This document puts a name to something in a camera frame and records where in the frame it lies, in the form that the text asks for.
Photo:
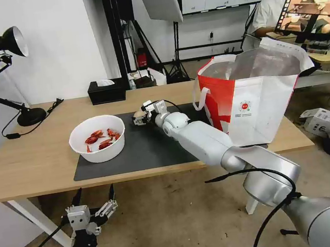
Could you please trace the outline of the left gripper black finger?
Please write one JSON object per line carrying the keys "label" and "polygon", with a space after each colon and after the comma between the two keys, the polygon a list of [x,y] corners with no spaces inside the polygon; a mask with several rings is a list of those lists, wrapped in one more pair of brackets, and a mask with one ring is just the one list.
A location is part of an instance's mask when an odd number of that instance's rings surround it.
{"label": "left gripper black finger", "polygon": [[109,200],[95,213],[96,224],[104,225],[118,208],[118,203],[115,199],[114,185],[110,185]]}
{"label": "left gripper black finger", "polygon": [[66,212],[69,214],[73,208],[77,207],[80,205],[80,200],[81,200],[81,195],[82,195],[82,188],[79,188],[72,198],[71,205],[66,208]]}

